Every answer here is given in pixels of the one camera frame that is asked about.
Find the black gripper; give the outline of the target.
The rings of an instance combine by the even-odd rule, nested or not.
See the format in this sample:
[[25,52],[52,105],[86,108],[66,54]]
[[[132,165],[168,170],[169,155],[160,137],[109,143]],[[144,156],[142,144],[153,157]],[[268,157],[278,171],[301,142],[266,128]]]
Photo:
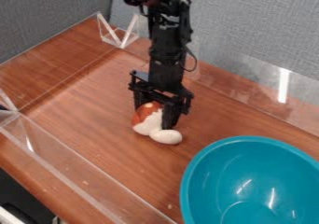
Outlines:
[[188,114],[193,93],[182,86],[182,76],[192,70],[185,68],[185,55],[174,60],[150,58],[146,72],[132,70],[128,90],[133,92],[134,109],[149,102],[158,102],[162,108],[161,128],[172,129],[180,114]]

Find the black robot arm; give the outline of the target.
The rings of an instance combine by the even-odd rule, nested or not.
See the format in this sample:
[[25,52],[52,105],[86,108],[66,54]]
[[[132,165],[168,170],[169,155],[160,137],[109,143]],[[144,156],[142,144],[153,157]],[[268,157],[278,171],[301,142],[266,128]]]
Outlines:
[[181,114],[188,114],[194,95],[182,87],[185,58],[196,58],[186,44],[192,41],[189,19],[190,0],[122,0],[140,9],[146,18],[150,40],[149,69],[144,73],[133,70],[128,89],[133,92],[134,108],[148,102],[161,105],[162,130],[172,129]]

